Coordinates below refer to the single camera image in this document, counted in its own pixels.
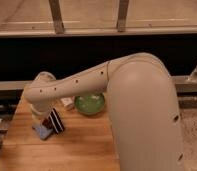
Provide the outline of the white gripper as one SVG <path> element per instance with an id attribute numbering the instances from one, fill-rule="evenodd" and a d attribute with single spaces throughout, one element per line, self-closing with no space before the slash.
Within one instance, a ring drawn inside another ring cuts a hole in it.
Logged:
<path id="1" fill-rule="evenodd" d="M 48 117 L 52 111 L 51 106 L 37 106 L 37 105 L 30 105 L 31 111 L 32 111 L 32 119 L 33 119 L 33 124 L 34 125 L 39 125 L 41 124 L 40 119 L 44 119 Z"/>

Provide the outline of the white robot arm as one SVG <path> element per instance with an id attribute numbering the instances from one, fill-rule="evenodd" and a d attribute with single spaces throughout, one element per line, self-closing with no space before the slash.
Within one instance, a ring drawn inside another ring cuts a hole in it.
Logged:
<path id="1" fill-rule="evenodd" d="M 120 171 L 185 171 L 175 84 L 150 53 L 109 60 L 61 80 L 41 72 L 25 98 L 33 115 L 44 118 L 56 99 L 101 92 L 107 94 Z"/>

